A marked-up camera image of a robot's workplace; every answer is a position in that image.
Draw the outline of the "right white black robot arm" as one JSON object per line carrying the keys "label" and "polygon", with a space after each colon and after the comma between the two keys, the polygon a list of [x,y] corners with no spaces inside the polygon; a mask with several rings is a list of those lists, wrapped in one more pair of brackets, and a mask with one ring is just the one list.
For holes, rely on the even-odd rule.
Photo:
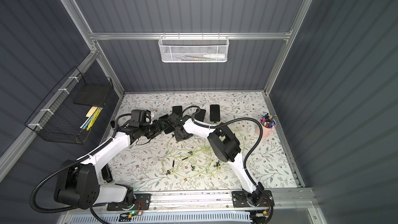
{"label": "right white black robot arm", "polygon": [[255,119],[248,117],[237,118],[219,125],[204,123],[189,115],[180,117],[171,114],[167,118],[170,126],[174,129],[177,141],[186,140],[193,135],[207,139],[216,157],[229,164],[238,177],[249,205],[258,206],[265,195],[264,187],[247,168],[248,157],[242,155],[240,142],[228,127],[231,123],[243,120],[253,121],[260,125]]}

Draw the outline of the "green wired earphones tangle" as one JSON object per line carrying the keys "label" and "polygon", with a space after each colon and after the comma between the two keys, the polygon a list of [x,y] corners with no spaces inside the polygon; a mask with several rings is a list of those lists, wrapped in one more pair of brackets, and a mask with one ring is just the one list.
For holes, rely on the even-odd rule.
{"label": "green wired earphones tangle", "polygon": [[158,145],[158,156],[152,162],[158,176],[171,179],[215,177],[237,179],[226,162],[216,157],[206,139],[191,137],[177,142],[173,134],[165,136]]}

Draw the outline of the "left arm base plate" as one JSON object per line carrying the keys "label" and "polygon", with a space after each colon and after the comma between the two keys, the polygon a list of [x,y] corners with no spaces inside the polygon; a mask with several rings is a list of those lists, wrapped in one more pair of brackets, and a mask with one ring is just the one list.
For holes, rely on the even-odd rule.
{"label": "left arm base plate", "polygon": [[112,202],[107,206],[107,211],[146,211],[149,210],[151,194],[134,194],[126,197],[122,202]]}

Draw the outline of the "small black smartphone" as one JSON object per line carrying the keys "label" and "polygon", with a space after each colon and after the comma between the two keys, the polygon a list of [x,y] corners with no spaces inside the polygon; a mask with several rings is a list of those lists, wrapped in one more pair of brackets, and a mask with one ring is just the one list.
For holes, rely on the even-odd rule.
{"label": "small black smartphone", "polygon": [[178,116],[182,115],[182,106],[178,105],[178,106],[173,106],[172,107],[172,113],[176,114]]}

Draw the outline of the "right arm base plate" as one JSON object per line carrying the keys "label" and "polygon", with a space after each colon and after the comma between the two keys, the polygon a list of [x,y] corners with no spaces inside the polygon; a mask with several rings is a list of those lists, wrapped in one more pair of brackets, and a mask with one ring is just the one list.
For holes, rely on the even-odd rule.
{"label": "right arm base plate", "polygon": [[235,208],[243,207],[274,207],[274,198],[269,190],[256,190],[254,193],[233,191],[232,201]]}

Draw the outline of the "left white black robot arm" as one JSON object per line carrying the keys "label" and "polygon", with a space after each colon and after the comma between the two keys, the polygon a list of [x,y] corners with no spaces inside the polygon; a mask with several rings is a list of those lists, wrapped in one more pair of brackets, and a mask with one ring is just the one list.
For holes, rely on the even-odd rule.
{"label": "left white black robot arm", "polygon": [[151,141],[170,127],[168,115],[152,119],[150,111],[133,110],[124,115],[126,122],[118,125],[115,119],[112,136],[99,147],[78,160],[67,160],[67,168],[58,174],[54,200],[80,209],[97,204],[135,204],[132,187],[112,183],[108,163],[122,150],[145,137]]}

